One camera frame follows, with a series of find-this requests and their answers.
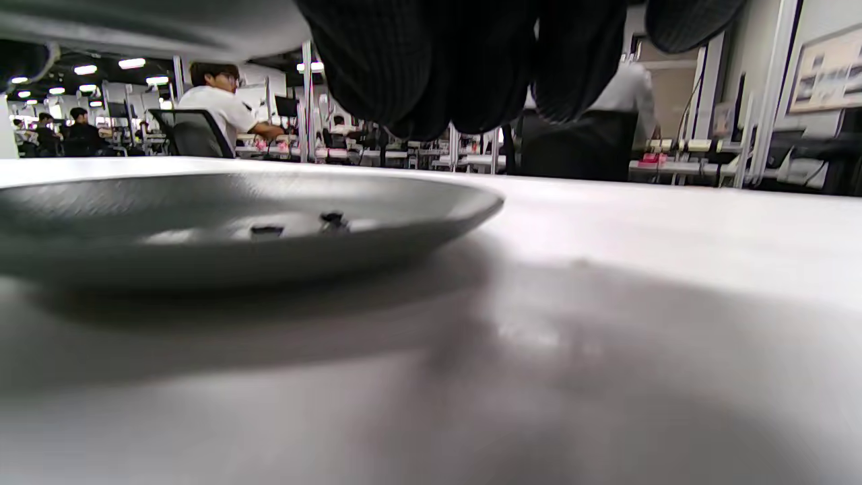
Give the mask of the person's left hand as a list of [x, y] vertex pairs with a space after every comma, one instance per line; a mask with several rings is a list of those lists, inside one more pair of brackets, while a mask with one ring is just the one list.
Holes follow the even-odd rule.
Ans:
[[33, 43], [18, 40], [1, 40], [1, 92], [3, 95], [13, 90], [18, 83], [14, 79], [24, 77], [38, 81], [61, 58], [61, 46], [49, 41]]

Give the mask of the person's right hand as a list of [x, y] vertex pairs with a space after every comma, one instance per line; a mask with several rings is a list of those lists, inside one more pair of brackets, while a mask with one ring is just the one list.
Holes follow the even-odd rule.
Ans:
[[327, 87], [401, 140], [572, 122], [616, 74], [626, 1], [299, 1]]

